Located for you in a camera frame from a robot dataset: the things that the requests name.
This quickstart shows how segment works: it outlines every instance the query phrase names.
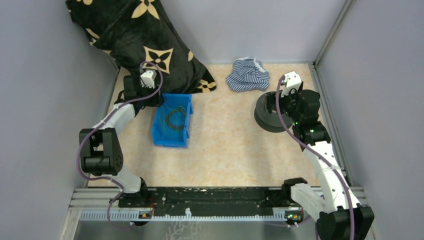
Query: floor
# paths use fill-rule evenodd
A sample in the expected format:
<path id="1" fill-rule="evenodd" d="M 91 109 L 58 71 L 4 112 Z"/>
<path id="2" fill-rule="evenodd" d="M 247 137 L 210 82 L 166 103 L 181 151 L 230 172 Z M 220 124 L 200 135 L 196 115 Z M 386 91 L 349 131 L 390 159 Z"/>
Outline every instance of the floor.
<path id="1" fill-rule="evenodd" d="M 314 89 L 307 64 L 264 64 L 270 72 L 270 87 L 275 91 L 282 74 L 296 71 L 304 89 Z M 151 126 L 155 108 L 142 110 L 119 135 L 124 164 L 156 187 L 255 187 L 281 186 L 285 179 L 303 177 L 318 186 L 311 163 L 288 134 L 270 133 L 254 119 L 255 104 L 264 92 L 236 93 L 226 83 L 231 64 L 207 65 L 217 89 L 192 96 L 188 148 L 153 145 Z M 122 69 L 112 101 L 123 89 Z M 108 186 L 107 181 L 92 181 L 89 186 Z"/>

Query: white wall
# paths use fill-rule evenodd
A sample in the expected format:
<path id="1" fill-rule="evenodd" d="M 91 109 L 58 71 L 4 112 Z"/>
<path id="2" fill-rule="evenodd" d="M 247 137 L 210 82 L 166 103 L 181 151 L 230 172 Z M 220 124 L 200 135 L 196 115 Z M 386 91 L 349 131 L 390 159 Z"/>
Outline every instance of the white wall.
<path id="1" fill-rule="evenodd" d="M 98 122 L 115 80 L 63 0 L 0 2 L 0 239 L 58 239 L 78 133 Z"/>
<path id="2" fill-rule="evenodd" d="M 382 240 L 424 239 L 424 1 L 358 0 L 319 67 Z"/>
<path id="3" fill-rule="evenodd" d="M 314 61 L 346 0 L 162 0 L 204 63 Z"/>

